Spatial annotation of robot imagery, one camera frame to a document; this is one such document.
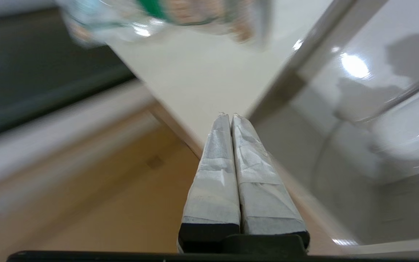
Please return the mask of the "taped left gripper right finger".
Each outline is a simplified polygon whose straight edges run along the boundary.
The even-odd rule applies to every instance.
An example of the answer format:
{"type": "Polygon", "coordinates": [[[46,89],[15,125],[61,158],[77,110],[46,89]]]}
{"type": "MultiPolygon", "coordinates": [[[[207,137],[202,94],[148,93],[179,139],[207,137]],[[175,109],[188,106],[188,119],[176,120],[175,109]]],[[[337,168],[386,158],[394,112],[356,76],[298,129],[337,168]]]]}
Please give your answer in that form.
{"type": "Polygon", "coordinates": [[[235,114],[231,124],[242,231],[249,235],[288,235],[310,246],[306,223],[288,193],[251,122],[235,114]]]}

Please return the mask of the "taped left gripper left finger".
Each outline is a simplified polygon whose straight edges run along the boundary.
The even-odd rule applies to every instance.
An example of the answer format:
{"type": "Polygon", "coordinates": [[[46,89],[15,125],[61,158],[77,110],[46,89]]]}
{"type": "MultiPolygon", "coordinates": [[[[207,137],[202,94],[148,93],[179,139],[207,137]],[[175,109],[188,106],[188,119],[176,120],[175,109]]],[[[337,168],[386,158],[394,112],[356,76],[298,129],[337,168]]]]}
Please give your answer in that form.
{"type": "Polygon", "coordinates": [[[177,248],[179,252],[220,252],[222,242],[240,234],[240,203],[230,118],[212,124],[188,191],[177,248]]]}

